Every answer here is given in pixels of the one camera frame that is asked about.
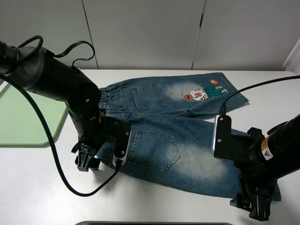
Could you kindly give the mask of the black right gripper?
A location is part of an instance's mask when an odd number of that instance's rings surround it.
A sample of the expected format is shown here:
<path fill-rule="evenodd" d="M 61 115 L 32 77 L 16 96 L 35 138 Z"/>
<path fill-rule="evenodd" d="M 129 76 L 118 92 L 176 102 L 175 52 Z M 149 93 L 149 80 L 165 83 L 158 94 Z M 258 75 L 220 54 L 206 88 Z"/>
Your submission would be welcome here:
<path fill-rule="evenodd" d="M 261 144 L 265 139 L 262 130 L 250 128 L 246 134 L 232 136 L 234 166 L 240 170 L 241 193 L 230 201 L 230 205 L 250 210 L 249 217 L 268 221 L 272 200 L 281 201 L 277 179 L 273 178 L 266 160 L 261 155 Z"/>

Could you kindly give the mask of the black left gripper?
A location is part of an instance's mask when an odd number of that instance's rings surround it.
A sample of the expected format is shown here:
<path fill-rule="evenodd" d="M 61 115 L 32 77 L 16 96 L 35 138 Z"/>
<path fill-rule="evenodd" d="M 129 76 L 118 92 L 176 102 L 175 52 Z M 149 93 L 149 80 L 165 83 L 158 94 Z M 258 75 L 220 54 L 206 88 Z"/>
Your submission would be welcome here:
<path fill-rule="evenodd" d="M 71 152 L 78 154 L 75 160 L 77 169 L 81 172 L 88 172 L 89 169 L 97 171 L 101 159 L 95 158 L 95 155 L 109 137 L 116 137 L 117 123 L 121 120 L 101 113 L 99 117 L 74 122 L 78 131 L 78 143 Z"/>

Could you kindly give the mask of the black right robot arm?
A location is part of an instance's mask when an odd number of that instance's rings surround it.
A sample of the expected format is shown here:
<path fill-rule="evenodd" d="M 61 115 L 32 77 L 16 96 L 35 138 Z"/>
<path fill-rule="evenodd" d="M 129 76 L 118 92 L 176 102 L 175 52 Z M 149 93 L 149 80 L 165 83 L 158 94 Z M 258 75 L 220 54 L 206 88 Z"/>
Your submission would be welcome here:
<path fill-rule="evenodd" d="M 230 205 L 249 212 L 249 217 L 267 221 L 275 199 L 278 179 L 300 168 L 300 117 L 281 123 L 264 136 L 250 128 L 247 136 L 233 135 L 233 164 L 240 170 L 242 191 Z"/>

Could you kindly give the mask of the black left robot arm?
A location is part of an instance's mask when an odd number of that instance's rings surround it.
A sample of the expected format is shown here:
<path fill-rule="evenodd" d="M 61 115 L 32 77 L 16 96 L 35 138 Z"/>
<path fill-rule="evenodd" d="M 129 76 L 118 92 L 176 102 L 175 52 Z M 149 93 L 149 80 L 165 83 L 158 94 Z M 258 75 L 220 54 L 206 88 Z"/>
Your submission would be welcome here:
<path fill-rule="evenodd" d="M 74 65 L 67 66 L 58 58 L 66 56 L 76 42 L 61 54 L 42 47 L 43 40 L 34 36 L 18 47 L 0 44 L 0 73 L 23 91 L 28 91 L 56 101 L 64 102 L 78 133 L 78 143 L 72 148 L 76 153 L 78 170 L 97 170 L 101 160 L 96 158 L 100 148 L 109 138 L 117 139 L 112 163 L 119 171 L 124 164 L 128 133 L 131 126 L 121 120 L 105 116 L 98 107 L 103 93 Z"/>

